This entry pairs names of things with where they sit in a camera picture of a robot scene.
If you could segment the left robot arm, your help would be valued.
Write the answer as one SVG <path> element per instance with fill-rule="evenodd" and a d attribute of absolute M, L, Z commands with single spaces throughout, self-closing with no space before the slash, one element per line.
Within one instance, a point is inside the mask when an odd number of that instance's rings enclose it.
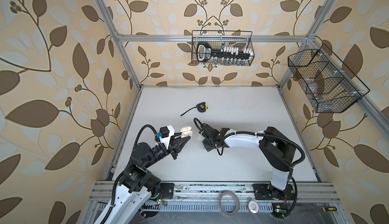
<path fill-rule="evenodd" d="M 141 134 L 147 128 L 151 129 L 157 143 L 153 148 L 148 143 L 139 142 Z M 148 168 L 169 155 L 174 160 L 177 159 L 192 134 L 190 126 L 184 126 L 178 132 L 171 125 L 160 128 L 160 131 L 149 124 L 141 127 L 129 162 L 114 181 L 110 202 L 94 223 L 130 223 L 146 201 L 161 193 L 161 180 Z"/>

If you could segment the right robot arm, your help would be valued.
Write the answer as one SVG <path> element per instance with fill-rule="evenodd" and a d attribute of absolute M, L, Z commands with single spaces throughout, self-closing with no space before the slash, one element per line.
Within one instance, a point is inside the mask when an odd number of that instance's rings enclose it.
<path fill-rule="evenodd" d="M 222 155 L 225 148 L 236 147 L 261 150 L 273 167 L 271 182 L 263 195 L 275 200 L 287 198 L 287 184 L 292 179 L 294 167 L 306 158 L 298 144 L 274 127 L 260 132 L 233 131 L 229 128 L 218 131 L 202 123 L 196 127 L 204 138 L 203 145 L 208 152 L 216 149 Z"/>

